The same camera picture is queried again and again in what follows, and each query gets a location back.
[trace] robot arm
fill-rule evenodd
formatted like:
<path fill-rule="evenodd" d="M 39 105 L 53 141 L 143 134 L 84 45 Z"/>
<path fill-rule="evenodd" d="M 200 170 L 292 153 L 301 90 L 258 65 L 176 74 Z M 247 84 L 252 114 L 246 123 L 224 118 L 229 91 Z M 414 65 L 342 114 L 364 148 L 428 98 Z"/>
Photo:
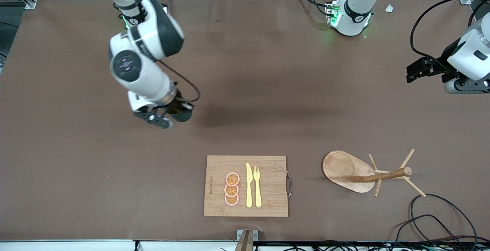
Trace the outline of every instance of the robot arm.
<path fill-rule="evenodd" d="M 164 129 L 191 117 L 194 106 L 156 64 L 177 54 L 184 34 L 158 0 L 114 0 L 130 21 L 130 28 L 111 38 L 109 57 L 112 76 L 128 90 L 133 114 Z"/>
<path fill-rule="evenodd" d="M 442 74 L 450 94 L 490 93 L 490 13 L 450 44 L 437 62 L 422 57 L 407 67 L 407 82 Z"/>
<path fill-rule="evenodd" d="M 346 36 L 355 36 L 367 26 L 377 0 L 336 0 L 327 5 L 327 24 Z"/>

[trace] plastic knife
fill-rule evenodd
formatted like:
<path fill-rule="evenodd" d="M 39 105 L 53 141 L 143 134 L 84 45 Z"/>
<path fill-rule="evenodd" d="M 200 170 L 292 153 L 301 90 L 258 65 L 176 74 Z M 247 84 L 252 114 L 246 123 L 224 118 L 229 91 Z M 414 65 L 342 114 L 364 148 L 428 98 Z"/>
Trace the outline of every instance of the plastic knife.
<path fill-rule="evenodd" d="M 247 207 L 252 207 L 252 190 L 250 190 L 250 184 L 253 181 L 252 168 L 250 164 L 247 163 Z"/>

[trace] orange slice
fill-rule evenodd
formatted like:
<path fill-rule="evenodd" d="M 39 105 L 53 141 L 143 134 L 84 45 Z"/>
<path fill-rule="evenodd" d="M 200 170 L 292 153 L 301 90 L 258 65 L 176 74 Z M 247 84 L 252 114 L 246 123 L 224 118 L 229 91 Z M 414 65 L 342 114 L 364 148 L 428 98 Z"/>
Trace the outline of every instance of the orange slice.
<path fill-rule="evenodd" d="M 236 204 L 238 204 L 239 200 L 240 200 L 240 196 L 236 196 L 236 197 L 225 196 L 224 197 L 224 202 L 226 202 L 226 204 L 228 204 L 230 206 L 235 206 Z"/>
<path fill-rule="evenodd" d="M 225 178 L 226 184 L 228 186 L 236 186 L 240 182 L 240 176 L 237 173 L 229 173 Z"/>
<path fill-rule="evenodd" d="M 224 194 L 227 197 L 236 197 L 238 195 L 238 186 L 225 185 Z"/>

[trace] brown table mat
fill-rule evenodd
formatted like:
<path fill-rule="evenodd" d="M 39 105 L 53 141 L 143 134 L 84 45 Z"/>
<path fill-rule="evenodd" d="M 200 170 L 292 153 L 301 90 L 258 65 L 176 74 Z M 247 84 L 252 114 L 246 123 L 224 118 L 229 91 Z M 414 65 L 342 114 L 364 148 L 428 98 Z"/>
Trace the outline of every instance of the brown table mat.
<path fill-rule="evenodd" d="M 417 193 L 403 181 L 383 183 L 378 198 L 352 193 L 321 162 L 332 150 L 366 162 L 371 153 L 389 170 L 410 148 L 412 181 L 489 237 L 488 96 L 446 94 L 439 77 L 405 80 L 419 57 L 412 25 L 438 1 L 378 0 L 369 27 L 344 37 L 301 0 L 175 0 L 187 38 L 166 62 L 203 97 L 170 131 L 133 117 L 110 75 L 108 40 L 123 29 L 112 2 L 39 1 L 0 80 L 1 239 L 228 239 L 240 228 L 261 240 L 394 239 Z M 439 56 L 469 14 L 457 2 L 436 8 L 415 45 Z M 204 217 L 207 155 L 287 155 L 289 217 Z M 421 213 L 471 233 L 445 204 L 420 200 Z M 408 228 L 401 239 L 420 237 Z"/>

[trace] plastic fork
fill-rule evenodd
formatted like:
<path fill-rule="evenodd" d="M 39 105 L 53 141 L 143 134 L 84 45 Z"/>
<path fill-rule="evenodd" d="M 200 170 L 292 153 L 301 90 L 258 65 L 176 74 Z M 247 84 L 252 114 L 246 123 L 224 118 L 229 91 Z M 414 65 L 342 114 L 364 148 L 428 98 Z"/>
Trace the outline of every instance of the plastic fork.
<path fill-rule="evenodd" d="M 262 197 L 260 196 L 260 169 L 259 166 L 253 166 L 253 179 L 255 179 L 255 206 L 262 207 Z"/>

